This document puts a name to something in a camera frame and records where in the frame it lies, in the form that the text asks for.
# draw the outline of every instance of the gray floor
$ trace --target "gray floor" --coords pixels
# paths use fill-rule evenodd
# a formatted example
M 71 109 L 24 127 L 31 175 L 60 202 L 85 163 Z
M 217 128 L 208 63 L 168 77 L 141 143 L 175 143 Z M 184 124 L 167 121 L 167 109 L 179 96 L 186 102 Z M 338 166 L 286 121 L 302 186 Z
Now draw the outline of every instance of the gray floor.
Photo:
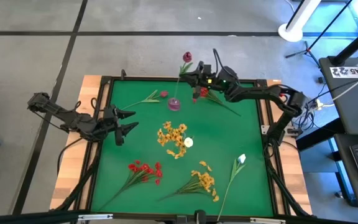
M 80 0 L 0 0 L 0 30 L 72 30 L 80 5 Z M 334 17 L 342 6 L 322 3 L 305 32 L 323 30 L 328 21 L 320 21 L 321 15 Z M 230 0 L 224 4 L 217 0 L 95 0 L 89 1 L 80 30 L 276 32 L 291 15 L 284 0 Z M 355 32 L 357 27 L 353 24 L 350 12 L 345 11 L 329 31 Z M 68 39 L 0 37 L 0 138 L 4 141 L 0 146 L 0 215 L 11 209 L 40 124 L 40 118 L 26 110 L 27 100 L 36 91 L 51 91 Z M 304 40 L 312 42 L 314 38 Z M 318 58 L 336 55 L 350 42 L 323 38 L 313 52 Z M 322 87 L 315 82 L 321 73 L 311 58 L 284 58 L 303 50 L 304 43 L 289 43 L 279 37 L 77 37 L 57 103 L 74 107 L 83 75 L 118 75 L 125 69 L 130 76 L 174 77 L 183 52 L 189 50 L 194 60 L 214 63 L 213 47 L 218 49 L 223 63 L 241 78 L 281 79 L 310 97 Z M 326 95 L 321 100 L 326 102 L 330 97 Z M 326 108 L 316 114 L 316 123 L 322 125 L 335 117 L 335 109 Z M 66 139 L 65 133 L 49 127 L 24 212 L 48 209 L 57 155 Z M 322 196 L 316 187 L 312 188 L 309 191 L 315 215 L 336 218 L 314 209 L 320 205 L 315 199 Z

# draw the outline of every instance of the green mat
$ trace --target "green mat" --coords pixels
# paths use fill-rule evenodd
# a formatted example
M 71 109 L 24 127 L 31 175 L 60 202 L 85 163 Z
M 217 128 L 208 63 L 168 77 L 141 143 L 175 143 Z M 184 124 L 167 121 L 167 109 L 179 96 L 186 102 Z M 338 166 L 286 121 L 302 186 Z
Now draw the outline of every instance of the green mat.
M 123 146 L 115 145 L 114 133 L 104 140 L 91 210 L 192 215 L 195 210 L 203 209 L 207 215 L 217 215 L 229 183 L 232 163 L 245 153 L 247 165 L 232 183 L 222 215 L 273 216 L 255 100 L 224 102 L 241 114 L 238 116 L 207 99 L 199 98 L 193 104 L 193 90 L 187 83 L 179 83 L 177 98 L 181 101 L 181 110 L 170 111 L 167 101 L 173 97 L 175 85 L 176 82 L 159 81 L 114 82 L 111 103 L 118 108 L 143 100 L 154 90 L 158 93 L 167 90 L 169 96 L 159 98 L 160 103 L 141 103 L 126 109 L 136 111 L 136 114 L 121 123 L 138 121 L 139 125 L 127 135 Z M 216 94 L 224 101 L 222 94 Z M 157 142 L 157 131 L 166 121 L 171 121 L 174 128 L 186 124 L 186 135 L 194 136 L 193 147 L 182 158 L 175 160 L 166 153 L 167 149 L 178 151 L 172 142 L 164 147 Z M 159 161 L 163 171 L 161 184 L 136 185 L 99 211 L 122 187 L 130 172 L 127 166 L 136 159 L 150 165 Z M 213 169 L 211 175 L 215 178 L 215 188 L 220 197 L 218 202 L 198 194 L 177 195 L 157 201 L 185 184 L 192 170 L 204 171 L 199 161 L 206 161 Z

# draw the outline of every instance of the white flower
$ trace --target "white flower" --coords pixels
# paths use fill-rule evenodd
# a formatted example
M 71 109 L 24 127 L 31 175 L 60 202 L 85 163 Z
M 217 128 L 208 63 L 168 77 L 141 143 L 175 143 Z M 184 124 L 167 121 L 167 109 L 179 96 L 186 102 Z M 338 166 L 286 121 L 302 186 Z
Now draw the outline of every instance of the white flower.
M 186 138 L 183 143 L 185 143 L 185 146 L 186 146 L 186 147 L 191 147 L 191 146 L 193 146 L 193 140 L 192 140 L 191 138 Z
M 246 161 L 246 155 L 243 154 L 243 155 L 239 156 L 237 161 L 239 161 L 240 164 L 243 164 Z

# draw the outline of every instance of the white stand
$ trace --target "white stand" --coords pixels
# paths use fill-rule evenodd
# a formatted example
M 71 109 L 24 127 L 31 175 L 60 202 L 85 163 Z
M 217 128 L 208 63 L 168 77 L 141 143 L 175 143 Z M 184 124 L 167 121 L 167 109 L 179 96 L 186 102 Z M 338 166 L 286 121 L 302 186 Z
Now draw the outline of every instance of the white stand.
M 317 8 L 321 0 L 305 0 L 296 9 L 296 13 L 292 16 L 290 23 L 283 24 L 278 28 L 278 34 L 281 38 L 289 42 L 298 42 L 302 39 L 302 28 L 308 22 L 310 16 Z

